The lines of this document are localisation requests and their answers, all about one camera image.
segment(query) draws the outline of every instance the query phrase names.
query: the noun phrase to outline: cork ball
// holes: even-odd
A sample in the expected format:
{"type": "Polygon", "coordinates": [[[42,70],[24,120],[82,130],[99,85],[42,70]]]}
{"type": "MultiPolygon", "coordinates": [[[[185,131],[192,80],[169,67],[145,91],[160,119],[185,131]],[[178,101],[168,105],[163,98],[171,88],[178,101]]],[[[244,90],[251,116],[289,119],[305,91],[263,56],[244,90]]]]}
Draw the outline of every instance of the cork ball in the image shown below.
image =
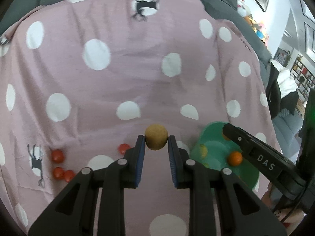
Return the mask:
{"type": "Polygon", "coordinates": [[[169,134],[164,126],[152,124],[146,128],[144,136],[147,147],[156,151],[165,146],[169,134]]]}

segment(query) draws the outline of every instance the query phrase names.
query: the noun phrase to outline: cherry tomato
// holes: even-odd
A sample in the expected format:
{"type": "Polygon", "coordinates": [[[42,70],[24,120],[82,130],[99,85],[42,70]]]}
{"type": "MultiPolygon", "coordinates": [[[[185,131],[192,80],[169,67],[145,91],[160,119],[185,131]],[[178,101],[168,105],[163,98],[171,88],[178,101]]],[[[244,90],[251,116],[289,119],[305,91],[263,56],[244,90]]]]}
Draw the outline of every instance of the cherry tomato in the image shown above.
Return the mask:
{"type": "Polygon", "coordinates": [[[65,160],[65,156],[63,154],[63,152],[60,149],[57,150],[53,150],[51,152],[51,159],[55,162],[55,163],[61,163],[65,160]]]}
{"type": "Polygon", "coordinates": [[[126,153],[126,151],[128,149],[130,149],[131,146],[128,145],[128,144],[121,144],[119,147],[118,147],[118,152],[120,152],[120,154],[124,155],[126,153]]]}
{"type": "Polygon", "coordinates": [[[74,178],[74,176],[75,176],[75,173],[72,170],[67,170],[64,176],[65,181],[69,183],[74,178]]]}
{"type": "Polygon", "coordinates": [[[61,180],[64,178],[65,171],[61,167],[56,167],[53,170],[53,176],[57,180],[61,180]]]}

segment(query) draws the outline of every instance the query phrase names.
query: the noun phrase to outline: green plate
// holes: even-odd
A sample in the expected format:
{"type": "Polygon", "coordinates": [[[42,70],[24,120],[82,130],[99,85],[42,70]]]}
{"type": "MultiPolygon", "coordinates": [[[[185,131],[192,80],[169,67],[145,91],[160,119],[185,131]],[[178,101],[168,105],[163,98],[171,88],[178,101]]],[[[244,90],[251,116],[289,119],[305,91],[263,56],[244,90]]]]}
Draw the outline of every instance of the green plate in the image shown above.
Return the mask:
{"type": "Polygon", "coordinates": [[[205,167],[221,170],[230,168],[250,188],[254,189],[258,182],[259,171],[246,159],[236,167],[230,166],[226,159],[233,151],[242,152],[237,144],[223,138],[222,129],[226,122],[213,122],[201,133],[190,157],[205,167]]]}

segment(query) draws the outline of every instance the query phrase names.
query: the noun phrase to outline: stuffed toy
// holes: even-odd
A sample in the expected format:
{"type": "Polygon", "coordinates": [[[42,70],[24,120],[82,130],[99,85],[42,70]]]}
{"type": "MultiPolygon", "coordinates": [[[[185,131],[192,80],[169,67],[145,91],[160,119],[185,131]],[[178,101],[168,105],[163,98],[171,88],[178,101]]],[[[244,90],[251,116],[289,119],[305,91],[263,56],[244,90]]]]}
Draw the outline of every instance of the stuffed toy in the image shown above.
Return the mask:
{"type": "Polygon", "coordinates": [[[246,17],[251,14],[249,7],[245,5],[245,0],[237,0],[237,12],[242,17],[246,17]]]}
{"type": "MultiPolygon", "coordinates": [[[[272,183],[269,183],[268,185],[268,191],[264,194],[262,197],[262,202],[270,209],[272,209],[272,202],[270,199],[270,194],[271,194],[271,189],[272,189],[272,183]]],[[[291,209],[282,209],[282,210],[277,210],[274,212],[274,215],[276,218],[278,218],[279,221],[281,221],[289,212],[291,209]]],[[[283,221],[283,225],[287,229],[288,235],[290,235],[291,232],[294,231],[294,229],[299,225],[299,223],[302,221],[304,218],[304,212],[301,209],[296,209],[294,212],[289,216],[285,221],[283,221]]]]}
{"type": "Polygon", "coordinates": [[[260,29],[260,26],[257,24],[257,22],[253,19],[252,15],[248,15],[244,17],[245,21],[252,27],[255,33],[257,33],[257,29],[260,29]]]}
{"type": "Polygon", "coordinates": [[[268,46],[269,35],[267,34],[266,27],[263,23],[258,24],[256,34],[259,39],[265,44],[265,46],[268,46]]]}

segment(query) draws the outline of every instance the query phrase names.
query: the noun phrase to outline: orange ball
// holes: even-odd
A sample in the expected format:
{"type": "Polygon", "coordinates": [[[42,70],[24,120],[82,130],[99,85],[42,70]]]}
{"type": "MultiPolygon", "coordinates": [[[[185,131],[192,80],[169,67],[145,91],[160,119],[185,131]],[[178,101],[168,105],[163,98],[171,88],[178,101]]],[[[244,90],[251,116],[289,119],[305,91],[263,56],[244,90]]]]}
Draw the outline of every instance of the orange ball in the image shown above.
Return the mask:
{"type": "Polygon", "coordinates": [[[231,152],[227,158],[227,163],[233,167],[240,165],[242,162],[243,162],[243,156],[238,151],[231,152]]]}
{"type": "Polygon", "coordinates": [[[120,152],[120,154],[122,155],[125,155],[126,151],[130,148],[131,146],[128,144],[121,144],[120,146],[118,146],[118,152],[120,152]]]}
{"type": "Polygon", "coordinates": [[[65,172],[64,178],[67,183],[69,183],[75,177],[75,173],[72,170],[67,170],[65,172]]]}

